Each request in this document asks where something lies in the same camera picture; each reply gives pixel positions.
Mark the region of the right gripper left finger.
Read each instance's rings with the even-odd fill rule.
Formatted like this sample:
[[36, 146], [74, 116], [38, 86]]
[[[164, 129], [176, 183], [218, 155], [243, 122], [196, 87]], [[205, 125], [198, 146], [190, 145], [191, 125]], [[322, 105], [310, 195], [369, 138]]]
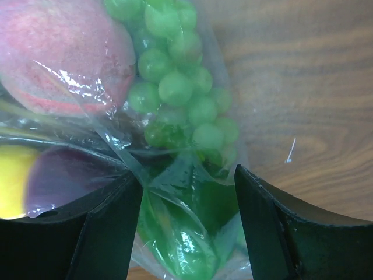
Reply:
[[126, 279], [142, 194], [128, 171], [36, 218], [1, 220], [1, 278]]

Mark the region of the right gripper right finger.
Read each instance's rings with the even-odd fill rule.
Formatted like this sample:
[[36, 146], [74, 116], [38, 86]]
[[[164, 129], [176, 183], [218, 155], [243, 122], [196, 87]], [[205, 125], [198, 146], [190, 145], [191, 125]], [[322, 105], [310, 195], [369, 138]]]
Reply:
[[240, 165], [234, 182], [254, 279], [372, 279], [372, 222], [309, 204]]

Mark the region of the clear zip top bag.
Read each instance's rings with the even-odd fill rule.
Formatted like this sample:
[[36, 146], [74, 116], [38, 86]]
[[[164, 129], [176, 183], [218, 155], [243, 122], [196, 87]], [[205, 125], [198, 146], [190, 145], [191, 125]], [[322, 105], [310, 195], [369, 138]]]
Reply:
[[[203, 63], [206, 66], [212, 67], [214, 80], [231, 93], [227, 71], [212, 28], [206, 20], [206, 15], [201, 9], [200, 2], [190, 2], [195, 5], [198, 12], [197, 30], [203, 36], [204, 48], [207, 51], [207, 54], [203, 56]], [[126, 27], [119, 20], [114, 20], [122, 24], [131, 37], [130, 28]], [[141, 184], [143, 191], [152, 181], [147, 169], [153, 162], [159, 159], [165, 157], [173, 159], [192, 157], [200, 163], [207, 163], [201, 161], [194, 150], [184, 149], [176, 155], [172, 155], [156, 148], [150, 148], [145, 144], [143, 137], [144, 117], [131, 110], [127, 105], [129, 90], [137, 80], [138, 76], [135, 69], [133, 82], [127, 91], [126, 100], [122, 107], [114, 108], [101, 114], [84, 113], [82, 116], [35, 113], [20, 104], [1, 84], [1, 145], [21, 145], [34, 148], [40, 152], [39, 156], [46, 149], [55, 146], [67, 146], [94, 155], [104, 156], [122, 163], [125, 167], [125, 170], [114, 180], [126, 172], [131, 172]], [[237, 116], [238, 100], [232, 93], [231, 95], [233, 102], [227, 115], [238, 124], [237, 158], [233, 164], [223, 168], [229, 169], [230, 177], [232, 177], [234, 184], [234, 170], [237, 164], [247, 162], [247, 152], [240, 137], [240, 125]], [[138, 221], [130, 263], [135, 262], [158, 279], [178, 279], [167, 272], [155, 259], [140, 239], [137, 228]], [[242, 228], [232, 256], [225, 267], [218, 270], [212, 279], [251, 278], [251, 266]]]

